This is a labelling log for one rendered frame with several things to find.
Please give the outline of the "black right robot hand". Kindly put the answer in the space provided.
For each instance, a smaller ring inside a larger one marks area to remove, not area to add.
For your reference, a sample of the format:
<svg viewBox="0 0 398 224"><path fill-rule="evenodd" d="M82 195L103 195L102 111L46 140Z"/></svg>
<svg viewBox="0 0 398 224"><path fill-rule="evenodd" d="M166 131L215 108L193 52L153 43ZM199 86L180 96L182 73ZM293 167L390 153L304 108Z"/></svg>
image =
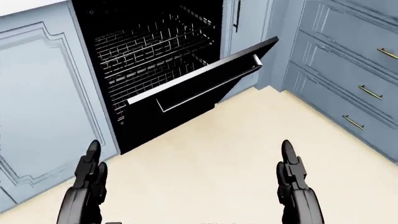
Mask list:
<svg viewBox="0 0 398 224"><path fill-rule="evenodd" d="M325 224L316 193L305 178L307 172L289 140L281 147L282 162L276 166L277 196L284 206L282 224Z"/></svg>

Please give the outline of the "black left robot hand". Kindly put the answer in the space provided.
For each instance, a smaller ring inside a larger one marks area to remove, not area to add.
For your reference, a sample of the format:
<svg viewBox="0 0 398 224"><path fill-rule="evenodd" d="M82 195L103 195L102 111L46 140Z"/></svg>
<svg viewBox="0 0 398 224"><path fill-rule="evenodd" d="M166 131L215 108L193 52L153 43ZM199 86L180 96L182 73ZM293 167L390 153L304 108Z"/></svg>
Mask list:
<svg viewBox="0 0 398 224"><path fill-rule="evenodd" d="M100 162L100 154L101 145L95 139L78 162L75 182L64 195L57 224L101 224L108 167Z"/></svg>

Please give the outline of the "large blue cabinet door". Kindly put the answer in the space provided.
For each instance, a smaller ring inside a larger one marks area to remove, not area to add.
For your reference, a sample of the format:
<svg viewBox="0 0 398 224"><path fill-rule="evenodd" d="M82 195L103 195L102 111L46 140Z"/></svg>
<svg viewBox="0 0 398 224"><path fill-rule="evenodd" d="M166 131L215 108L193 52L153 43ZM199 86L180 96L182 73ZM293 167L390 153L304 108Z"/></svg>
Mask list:
<svg viewBox="0 0 398 224"><path fill-rule="evenodd" d="M118 153L71 0L0 16L0 197L18 205L73 177L93 140Z"/></svg>

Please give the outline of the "black dishwasher door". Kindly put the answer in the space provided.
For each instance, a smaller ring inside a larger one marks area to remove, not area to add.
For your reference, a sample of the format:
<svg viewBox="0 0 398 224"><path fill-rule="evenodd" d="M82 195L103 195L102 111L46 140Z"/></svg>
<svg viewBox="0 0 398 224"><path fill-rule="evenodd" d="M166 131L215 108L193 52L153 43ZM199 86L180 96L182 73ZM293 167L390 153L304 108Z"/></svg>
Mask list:
<svg viewBox="0 0 398 224"><path fill-rule="evenodd" d="M122 132L118 139L121 154L125 154L165 134L173 128L212 110L215 104L220 102L243 77L239 80L229 82L170 111L162 112L155 99L165 93L167 89L203 72L207 72L211 68L215 68L240 57L256 54L261 61L261 58L278 42L278 40L278 37L265 40L170 82L161 84L149 91L145 91L140 95L129 98L127 101L126 115L123 120Z"/></svg>

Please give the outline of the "black dishwasher body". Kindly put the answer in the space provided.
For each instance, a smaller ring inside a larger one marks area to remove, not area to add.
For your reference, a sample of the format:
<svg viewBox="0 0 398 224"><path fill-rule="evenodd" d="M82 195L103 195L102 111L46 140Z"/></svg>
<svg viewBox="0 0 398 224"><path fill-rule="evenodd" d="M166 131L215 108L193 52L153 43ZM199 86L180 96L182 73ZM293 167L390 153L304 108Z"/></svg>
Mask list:
<svg viewBox="0 0 398 224"><path fill-rule="evenodd" d="M220 59L223 0L72 0L72 6L117 144L129 98Z"/></svg>

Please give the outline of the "narrow blue cabinet door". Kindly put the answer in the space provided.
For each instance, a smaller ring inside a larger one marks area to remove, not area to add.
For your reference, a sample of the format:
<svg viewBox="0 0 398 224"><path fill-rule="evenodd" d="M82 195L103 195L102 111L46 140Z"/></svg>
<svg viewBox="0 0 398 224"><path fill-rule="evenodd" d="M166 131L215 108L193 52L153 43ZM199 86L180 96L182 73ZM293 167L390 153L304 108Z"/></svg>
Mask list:
<svg viewBox="0 0 398 224"><path fill-rule="evenodd" d="M274 0L242 0L238 32L233 24L236 0L223 0L220 57L227 57L267 39Z"/></svg>

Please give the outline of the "blue cabinet drawer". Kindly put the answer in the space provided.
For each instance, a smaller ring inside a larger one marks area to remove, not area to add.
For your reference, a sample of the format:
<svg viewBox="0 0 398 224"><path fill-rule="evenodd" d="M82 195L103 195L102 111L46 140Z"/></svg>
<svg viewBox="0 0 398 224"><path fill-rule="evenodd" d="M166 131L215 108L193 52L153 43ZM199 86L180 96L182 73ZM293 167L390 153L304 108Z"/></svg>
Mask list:
<svg viewBox="0 0 398 224"><path fill-rule="evenodd" d="M348 55L333 50L324 42L302 31L297 33L291 61L323 76L370 104L380 106L384 110L398 110L398 86L376 72L360 66ZM362 91L358 88L359 85L365 85L373 93L382 95L382 100Z"/></svg>
<svg viewBox="0 0 398 224"><path fill-rule="evenodd" d="M344 89L292 62L286 70L284 88L398 164L398 123L374 113ZM349 123L343 115L364 125L364 130Z"/></svg>
<svg viewBox="0 0 398 224"><path fill-rule="evenodd" d="M398 69L398 0L307 0L299 29L383 67Z"/></svg>

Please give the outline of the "white countertop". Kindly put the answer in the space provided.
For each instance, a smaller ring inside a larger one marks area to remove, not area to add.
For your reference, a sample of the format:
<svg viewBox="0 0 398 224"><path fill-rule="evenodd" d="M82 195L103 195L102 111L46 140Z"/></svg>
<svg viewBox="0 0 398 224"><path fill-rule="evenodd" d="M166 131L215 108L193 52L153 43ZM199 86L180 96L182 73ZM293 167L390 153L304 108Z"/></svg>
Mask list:
<svg viewBox="0 0 398 224"><path fill-rule="evenodd" d="M0 0L0 17L67 0Z"/></svg>

